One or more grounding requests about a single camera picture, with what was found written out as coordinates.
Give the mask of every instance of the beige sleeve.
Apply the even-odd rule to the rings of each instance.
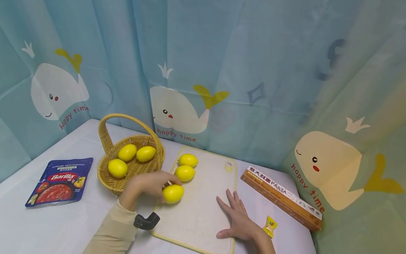
[[[135,239],[136,216],[137,212],[128,211],[117,200],[83,254],[124,254]]]

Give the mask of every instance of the white table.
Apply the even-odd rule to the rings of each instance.
[[[97,166],[104,155],[97,127],[98,120],[89,120],[64,139],[17,171],[0,184],[0,243],[1,253],[72,254],[81,253],[98,229],[116,198],[98,181]],[[108,124],[113,142],[140,134]],[[182,144],[161,139],[166,157],[162,170],[170,171]],[[26,209],[25,202],[35,188],[46,165],[51,160],[93,157],[94,162],[81,201],[60,206]],[[238,177],[249,163],[238,161]],[[285,173],[254,166],[297,195],[293,180]],[[267,215],[277,223],[273,240],[277,254],[315,254],[308,229],[272,204],[238,178],[237,190],[250,218],[264,226]],[[141,197],[137,211],[147,217],[155,200]],[[194,251],[171,244],[138,230],[128,253],[133,254],[192,254]],[[237,241],[236,254],[254,253],[250,246]]]

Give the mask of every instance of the lemon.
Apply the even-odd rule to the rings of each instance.
[[[179,158],[180,166],[187,165],[187,166],[195,167],[198,163],[199,163],[199,161],[193,154],[183,154]]]
[[[167,204],[174,204],[182,199],[185,189],[180,185],[169,185],[165,187],[162,192],[165,197],[165,202]]]
[[[134,158],[135,154],[137,153],[137,147],[133,144],[125,145],[123,148],[120,149],[118,153],[118,157],[122,161],[130,161]]]
[[[175,171],[175,176],[177,176],[181,182],[192,180],[195,174],[196,171],[187,165],[180,166]]]
[[[151,160],[155,156],[156,150],[152,146],[141,147],[137,151],[137,160],[140,162],[146,162]]]
[[[108,162],[108,171],[116,178],[123,178],[127,174],[128,166],[124,161],[114,159]]]

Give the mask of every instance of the curtain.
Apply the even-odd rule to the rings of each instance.
[[[406,2],[10,0],[0,12],[0,181],[86,120],[125,113],[290,174],[323,213],[318,253],[406,248]]]

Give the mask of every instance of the wicker basket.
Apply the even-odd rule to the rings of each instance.
[[[123,117],[138,123],[149,133],[149,136],[135,135],[122,139],[115,145],[113,145],[113,142],[111,141],[110,135],[108,134],[106,128],[106,121],[112,117]],[[140,120],[124,114],[107,115],[101,120],[99,124],[99,136],[106,154],[101,159],[99,167],[97,168],[97,176],[100,182],[111,192],[113,192],[114,195],[120,196],[126,184],[134,176],[142,173],[159,171],[161,169],[162,163],[165,159],[165,148],[162,145],[161,141],[159,141],[158,136],[153,132],[153,130],[151,130],[151,128],[149,128]],[[128,165],[128,172],[126,177],[115,178],[108,172],[108,162],[112,159],[117,159],[119,150],[128,144],[134,144],[137,148],[141,148],[147,145],[153,146],[156,149],[156,154],[154,158],[152,158],[152,160],[144,163],[139,162],[136,158],[132,159],[129,162],[126,162]]]

